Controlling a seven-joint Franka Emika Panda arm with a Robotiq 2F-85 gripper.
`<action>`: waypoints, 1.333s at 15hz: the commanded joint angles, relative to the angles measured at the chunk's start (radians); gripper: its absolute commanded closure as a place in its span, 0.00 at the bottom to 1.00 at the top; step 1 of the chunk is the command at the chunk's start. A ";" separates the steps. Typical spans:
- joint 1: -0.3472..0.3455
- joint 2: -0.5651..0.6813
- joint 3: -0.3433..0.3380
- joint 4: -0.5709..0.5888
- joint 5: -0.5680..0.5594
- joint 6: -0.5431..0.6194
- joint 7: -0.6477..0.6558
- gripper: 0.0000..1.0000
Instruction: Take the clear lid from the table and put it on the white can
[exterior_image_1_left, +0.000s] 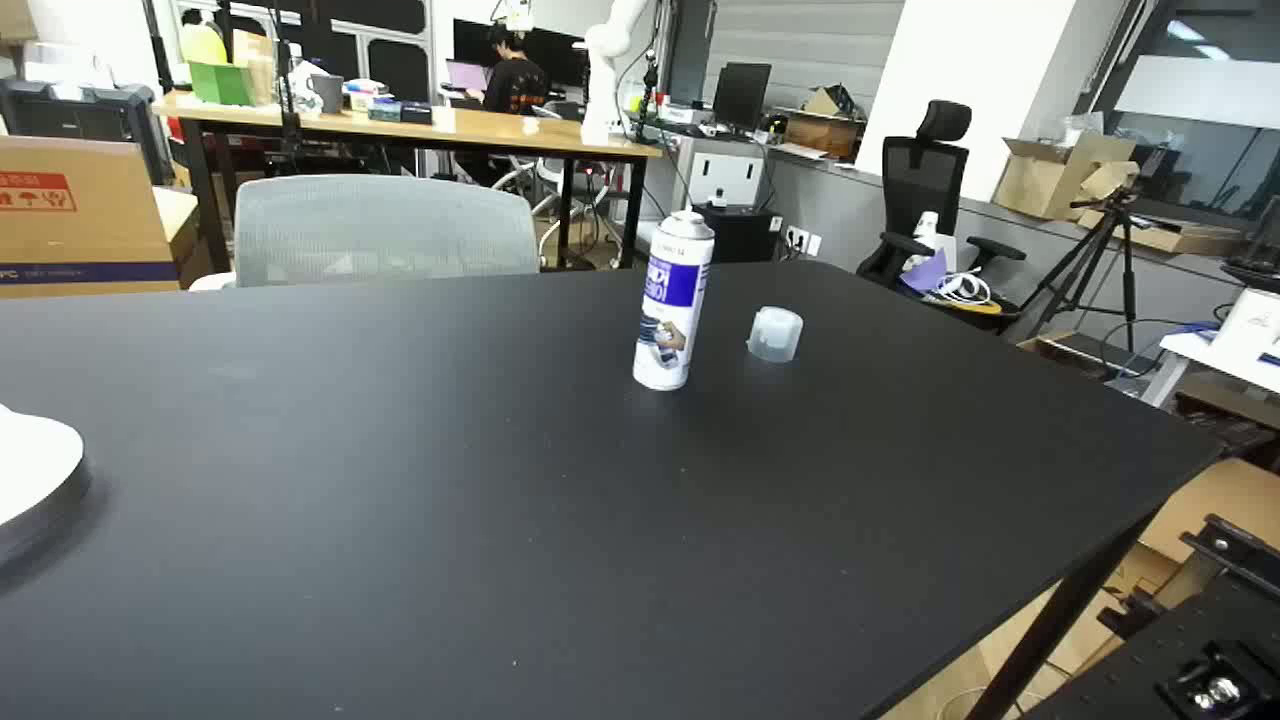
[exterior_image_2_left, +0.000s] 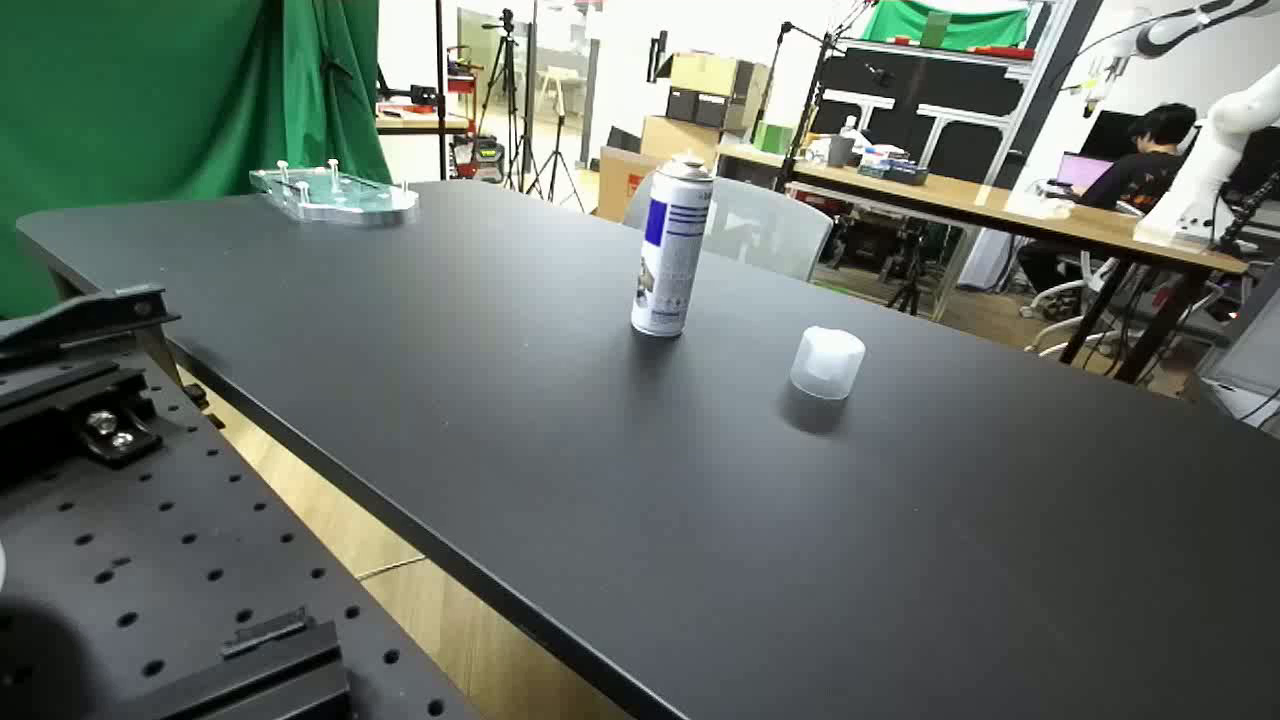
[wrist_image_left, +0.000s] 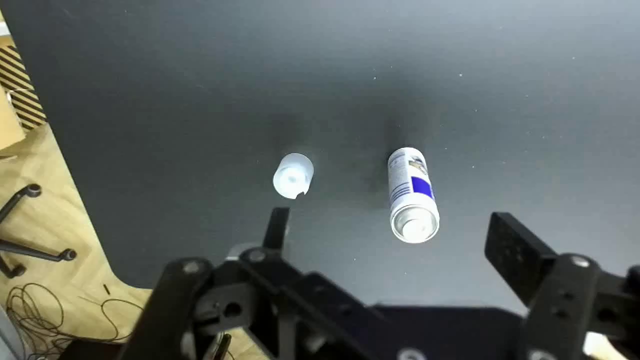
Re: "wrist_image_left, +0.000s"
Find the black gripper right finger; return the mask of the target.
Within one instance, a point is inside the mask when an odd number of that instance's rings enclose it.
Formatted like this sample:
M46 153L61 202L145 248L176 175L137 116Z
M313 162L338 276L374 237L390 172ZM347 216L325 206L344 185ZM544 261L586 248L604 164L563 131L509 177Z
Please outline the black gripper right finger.
M484 256L527 308L518 360L588 360L590 332L640 360L638 265L617 276L583 254L557 254L509 213L489 214Z

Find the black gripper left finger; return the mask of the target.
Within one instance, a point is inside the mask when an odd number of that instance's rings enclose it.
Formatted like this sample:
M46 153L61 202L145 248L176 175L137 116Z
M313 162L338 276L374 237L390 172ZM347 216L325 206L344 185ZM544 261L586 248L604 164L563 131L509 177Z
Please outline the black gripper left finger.
M372 358L357 321L363 307L281 259L287 220L287 208L273 208L262 245L220 266L169 262L117 360L203 360L233 328L271 360Z

